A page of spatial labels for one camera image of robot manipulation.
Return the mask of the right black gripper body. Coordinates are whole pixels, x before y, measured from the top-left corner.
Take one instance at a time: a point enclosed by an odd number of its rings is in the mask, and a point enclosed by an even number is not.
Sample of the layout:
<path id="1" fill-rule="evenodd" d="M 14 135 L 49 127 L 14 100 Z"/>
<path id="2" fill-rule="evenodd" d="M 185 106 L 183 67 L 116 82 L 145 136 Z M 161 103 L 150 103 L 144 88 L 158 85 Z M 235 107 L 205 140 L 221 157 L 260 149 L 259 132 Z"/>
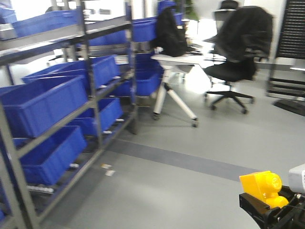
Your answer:
<path id="1" fill-rule="evenodd" d="M 290 187 L 282 186 L 279 195 L 288 199 L 288 204 L 275 215 L 272 229 L 305 228 L 305 195 L 293 192 Z"/>

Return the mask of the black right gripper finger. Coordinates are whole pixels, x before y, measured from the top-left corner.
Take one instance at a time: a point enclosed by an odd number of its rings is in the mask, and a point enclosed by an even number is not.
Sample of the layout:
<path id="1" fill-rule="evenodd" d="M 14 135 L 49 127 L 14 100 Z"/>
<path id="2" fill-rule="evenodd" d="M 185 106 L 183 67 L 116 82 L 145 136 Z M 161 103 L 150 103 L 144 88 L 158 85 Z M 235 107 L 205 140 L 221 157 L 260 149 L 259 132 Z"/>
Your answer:
<path id="1" fill-rule="evenodd" d="M 271 208 L 247 193 L 239 195 L 239 205 L 261 229 L 270 229 L 272 224 L 276 222 L 275 215 L 280 211 L 279 207 Z"/>

